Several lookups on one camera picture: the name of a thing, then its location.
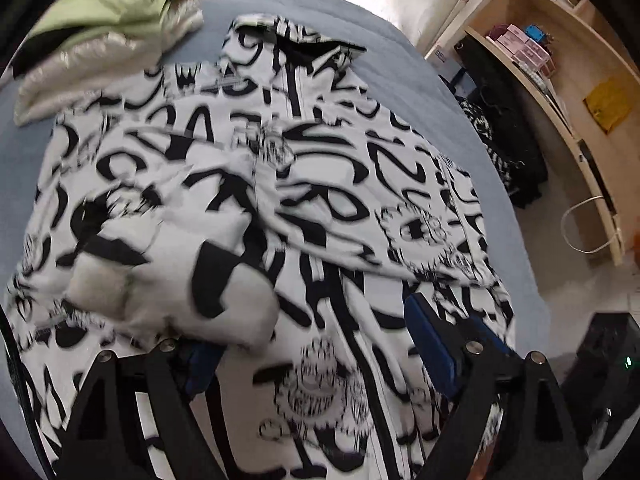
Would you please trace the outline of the blue bed sheet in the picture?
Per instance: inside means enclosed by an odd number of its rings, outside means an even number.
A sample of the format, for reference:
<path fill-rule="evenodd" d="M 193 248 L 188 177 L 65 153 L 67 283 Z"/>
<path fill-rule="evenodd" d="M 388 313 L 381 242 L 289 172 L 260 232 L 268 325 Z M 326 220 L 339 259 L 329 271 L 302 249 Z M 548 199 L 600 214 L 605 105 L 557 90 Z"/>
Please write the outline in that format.
<path fill-rule="evenodd" d="M 167 55 L 167 62 L 216 60 L 224 33 L 241 14 L 277 14 L 318 32 L 366 47 L 354 71 L 372 96 L 398 113 L 472 176 L 488 234 L 489 260 L 510 292 L 518 353 L 549 349 L 550 313 L 538 288 L 512 203 L 484 145 L 433 67 L 392 24 L 346 0 L 201 0 L 204 25 Z M 18 81 L 1 88 L 1 287 L 23 249 L 36 179 L 52 120 L 18 128 L 13 121 Z M 11 384 L 1 351 L 1 419 L 24 459 L 47 479 Z"/>

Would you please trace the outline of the wooden curved shelf unit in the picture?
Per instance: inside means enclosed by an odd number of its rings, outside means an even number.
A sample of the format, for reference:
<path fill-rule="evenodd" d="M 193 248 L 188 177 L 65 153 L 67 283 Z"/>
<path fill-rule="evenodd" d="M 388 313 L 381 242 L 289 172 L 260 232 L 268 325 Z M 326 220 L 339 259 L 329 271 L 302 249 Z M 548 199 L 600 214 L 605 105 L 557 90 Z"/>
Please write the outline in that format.
<path fill-rule="evenodd" d="M 596 8 L 579 0 L 567 9 L 553 0 L 471 0 L 473 9 L 448 23 L 437 40 L 450 48 L 473 38 L 500 62 L 547 115 L 584 177 L 608 240 L 606 249 L 621 264 L 639 233 L 639 74 L 620 38 L 606 23 L 593 26 Z M 516 66 L 506 49 L 489 39 L 498 24 L 538 25 L 551 37 L 555 71 L 552 99 Z M 586 99 L 597 91 L 622 90 L 629 112 L 605 131 L 588 110 Z"/>

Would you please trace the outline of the black device with green light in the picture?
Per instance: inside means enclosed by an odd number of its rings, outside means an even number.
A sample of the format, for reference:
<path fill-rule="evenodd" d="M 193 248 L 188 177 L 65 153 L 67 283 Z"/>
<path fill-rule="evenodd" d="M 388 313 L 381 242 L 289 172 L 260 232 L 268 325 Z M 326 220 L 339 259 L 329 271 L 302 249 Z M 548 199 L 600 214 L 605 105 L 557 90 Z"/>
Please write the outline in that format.
<path fill-rule="evenodd" d="M 605 448 L 639 407 L 639 325 L 628 312 L 597 312 L 561 385 L 578 445 L 604 431 Z"/>

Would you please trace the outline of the black clothes pile by shelf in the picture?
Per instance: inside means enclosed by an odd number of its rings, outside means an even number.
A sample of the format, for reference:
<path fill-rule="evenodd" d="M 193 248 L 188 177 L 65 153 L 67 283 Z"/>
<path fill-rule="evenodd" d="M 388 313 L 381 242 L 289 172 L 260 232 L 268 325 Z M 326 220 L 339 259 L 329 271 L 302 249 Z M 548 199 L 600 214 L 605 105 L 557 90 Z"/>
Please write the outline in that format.
<path fill-rule="evenodd" d="M 483 143 L 512 205 L 524 209 L 541 198 L 548 169 L 516 95 L 516 81 L 470 36 L 454 52 L 461 66 L 445 84 Z"/>

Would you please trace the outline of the yellow paper on shelf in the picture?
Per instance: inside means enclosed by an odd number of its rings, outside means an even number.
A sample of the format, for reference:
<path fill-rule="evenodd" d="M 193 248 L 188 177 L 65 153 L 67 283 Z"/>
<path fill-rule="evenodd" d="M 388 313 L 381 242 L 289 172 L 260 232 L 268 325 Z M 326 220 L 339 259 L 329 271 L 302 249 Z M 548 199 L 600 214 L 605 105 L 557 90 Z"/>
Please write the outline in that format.
<path fill-rule="evenodd" d="M 604 134 L 610 134 L 636 107 L 639 89 L 618 77 L 599 82 L 582 102 Z"/>

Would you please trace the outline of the white shiny puffer jacket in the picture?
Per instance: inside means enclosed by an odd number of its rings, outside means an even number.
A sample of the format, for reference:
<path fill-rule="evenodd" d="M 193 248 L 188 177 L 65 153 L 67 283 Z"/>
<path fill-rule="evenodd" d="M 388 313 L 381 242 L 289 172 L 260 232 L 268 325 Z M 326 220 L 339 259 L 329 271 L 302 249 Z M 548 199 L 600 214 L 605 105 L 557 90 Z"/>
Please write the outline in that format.
<path fill-rule="evenodd" d="M 179 0 L 171 4 L 156 36 L 134 39 L 107 32 L 52 53 L 23 77 L 14 106 L 14 124 L 21 127 L 38 122 L 91 91 L 154 67 L 165 52 L 203 25 L 200 3 Z"/>

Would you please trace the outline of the pink boxes on shelf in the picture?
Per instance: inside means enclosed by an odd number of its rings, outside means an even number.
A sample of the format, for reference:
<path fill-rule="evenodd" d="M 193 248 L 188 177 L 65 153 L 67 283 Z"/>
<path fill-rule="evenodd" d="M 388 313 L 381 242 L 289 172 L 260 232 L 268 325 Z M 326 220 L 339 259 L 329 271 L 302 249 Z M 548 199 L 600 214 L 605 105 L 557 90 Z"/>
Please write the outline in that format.
<path fill-rule="evenodd" d="M 535 70 L 551 60 L 550 54 L 540 44 L 513 24 L 496 25 L 488 32 L 487 37 L 498 44 L 507 56 L 525 62 Z"/>

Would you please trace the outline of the black white graffiti jacket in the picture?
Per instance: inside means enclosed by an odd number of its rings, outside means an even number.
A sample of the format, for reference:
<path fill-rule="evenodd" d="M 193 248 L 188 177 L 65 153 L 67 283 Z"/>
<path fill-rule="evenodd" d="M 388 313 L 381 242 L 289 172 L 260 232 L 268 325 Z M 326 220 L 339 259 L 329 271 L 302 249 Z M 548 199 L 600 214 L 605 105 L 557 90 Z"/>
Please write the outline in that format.
<path fill-rule="evenodd" d="M 509 347 L 470 175 L 370 96 L 356 44 L 235 18 L 55 117 L 6 290 L 50 477 L 96 356 L 188 345 L 224 479 L 422 479 L 454 410 L 405 322 L 420 292 Z"/>

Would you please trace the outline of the blue box on shelf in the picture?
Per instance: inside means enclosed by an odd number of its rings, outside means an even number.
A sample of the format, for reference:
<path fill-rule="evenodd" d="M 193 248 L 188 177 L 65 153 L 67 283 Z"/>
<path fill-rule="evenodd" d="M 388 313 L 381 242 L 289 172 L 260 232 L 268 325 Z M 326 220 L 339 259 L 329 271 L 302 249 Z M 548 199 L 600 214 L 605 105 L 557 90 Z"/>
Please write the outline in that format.
<path fill-rule="evenodd" d="M 524 29 L 525 35 L 537 44 L 544 44 L 547 41 L 546 33 L 536 25 L 527 25 Z"/>

